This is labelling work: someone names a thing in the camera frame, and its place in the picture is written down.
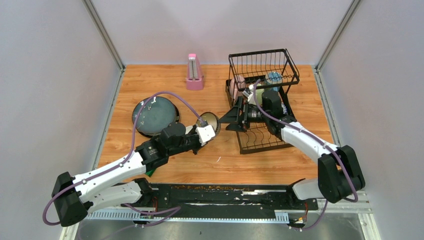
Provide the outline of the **black gold patterned bowl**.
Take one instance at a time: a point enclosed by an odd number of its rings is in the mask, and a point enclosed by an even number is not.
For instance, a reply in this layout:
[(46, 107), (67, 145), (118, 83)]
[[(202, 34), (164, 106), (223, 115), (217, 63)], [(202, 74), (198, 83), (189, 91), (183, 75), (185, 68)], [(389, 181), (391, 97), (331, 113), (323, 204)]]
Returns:
[(221, 124), (219, 122), (219, 118), (214, 113), (208, 111), (204, 112), (200, 115), (202, 120), (206, 121), (209, 125), (214, 129), (215, 135), (217, 136), (221, 130)]

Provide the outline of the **pink mug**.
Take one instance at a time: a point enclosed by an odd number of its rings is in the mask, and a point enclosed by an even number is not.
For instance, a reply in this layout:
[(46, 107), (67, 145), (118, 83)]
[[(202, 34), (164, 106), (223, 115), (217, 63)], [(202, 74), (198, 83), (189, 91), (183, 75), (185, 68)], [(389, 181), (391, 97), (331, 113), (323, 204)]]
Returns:
[(246, 88), (245, 78), (242, 75), (236, 75), (230, 80), (229, 93), (233, 101), (236, 102), (238, 97), (243, 95), (243, 91)]

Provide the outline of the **blue mug yellow inside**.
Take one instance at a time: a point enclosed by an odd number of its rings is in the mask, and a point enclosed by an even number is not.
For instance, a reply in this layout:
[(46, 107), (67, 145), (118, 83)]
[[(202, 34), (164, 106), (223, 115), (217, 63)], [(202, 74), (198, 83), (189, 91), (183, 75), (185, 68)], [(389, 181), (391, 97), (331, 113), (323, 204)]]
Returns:
[(278, 92), (281, 87), (280, 84), (283, 83), (283, 77), (279, 72), (271, 71), (265, 75), (264, 82), (268, 90)]

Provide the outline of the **pink metronome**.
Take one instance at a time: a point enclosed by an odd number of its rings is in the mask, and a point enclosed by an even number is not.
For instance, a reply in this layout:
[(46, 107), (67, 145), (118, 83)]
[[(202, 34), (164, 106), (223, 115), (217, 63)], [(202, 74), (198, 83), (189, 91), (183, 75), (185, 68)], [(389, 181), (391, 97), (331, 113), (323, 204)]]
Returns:
[(195, 53), (188, 55), (186, 89), (200, 91), (204, 89), (205, 81), (200, 61)]

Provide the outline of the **green handled cream mug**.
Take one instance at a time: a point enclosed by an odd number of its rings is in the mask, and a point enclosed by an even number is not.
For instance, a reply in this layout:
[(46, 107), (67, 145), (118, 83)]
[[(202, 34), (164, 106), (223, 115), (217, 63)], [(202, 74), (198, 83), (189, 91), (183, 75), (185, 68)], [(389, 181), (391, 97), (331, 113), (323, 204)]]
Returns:
[(263, 104), (263, 98), (262, 95), (264, 93), (265, 89), (261, 88), (261, 89), (256, 89), (255, 91), (255, 97), (256, 97), (256, 105), (262, 105)]

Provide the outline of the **red patterned bowl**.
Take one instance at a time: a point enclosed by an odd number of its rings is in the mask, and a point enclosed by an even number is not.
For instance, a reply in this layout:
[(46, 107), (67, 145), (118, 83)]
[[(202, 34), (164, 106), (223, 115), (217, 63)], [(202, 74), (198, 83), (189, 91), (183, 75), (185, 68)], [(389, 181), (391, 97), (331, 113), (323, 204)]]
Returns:
[(288, 110), (287, 110), (287, 107), (285, 106), (285, 104), (283, 102), (281, 103), (281, 107), (282, 107), (282, 113), (284, 115), (287, 115), (288, 114)]

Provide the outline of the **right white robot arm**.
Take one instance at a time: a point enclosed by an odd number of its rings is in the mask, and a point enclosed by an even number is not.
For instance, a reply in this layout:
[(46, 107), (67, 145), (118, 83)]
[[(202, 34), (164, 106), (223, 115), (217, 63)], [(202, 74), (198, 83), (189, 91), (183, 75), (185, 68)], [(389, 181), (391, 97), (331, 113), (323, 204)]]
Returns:
[(259, 97), (250, 97), (251, 104), (239, 96), (232, 108), (220, 118), (226, 129), (246, 132), (251, 123), (263, 123), (276, 136), (317, 164), (317, 178), (301, 179), (290, 185), (286, 204), (298, 209), (308, 199), (326, 199), (337, 203), (366, 185), (355, 150), (349, 145), (338, 146), (316, 136), (292, 115), (285, 97), (277, 91), (266, 90)]

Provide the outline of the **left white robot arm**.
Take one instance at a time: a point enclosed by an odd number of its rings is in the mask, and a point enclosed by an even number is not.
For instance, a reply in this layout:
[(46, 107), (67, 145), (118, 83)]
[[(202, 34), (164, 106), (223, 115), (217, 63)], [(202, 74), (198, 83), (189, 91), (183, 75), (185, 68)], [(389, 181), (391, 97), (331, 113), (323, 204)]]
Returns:
[(112, 163), (75, 176), (69, 172), (60, 174), (51, 194), (58, 224), (72, 226), (88, 214), (113, 205), (137, 202), (142, 207), (149, 206), (153, 193), (146, 180), (118, 184), (167, 164), (171, 156), (188, 151), (197, 154), (215, 136), (210, 124), (186, 127), (180, 122), (171, 123), (160, 134)]

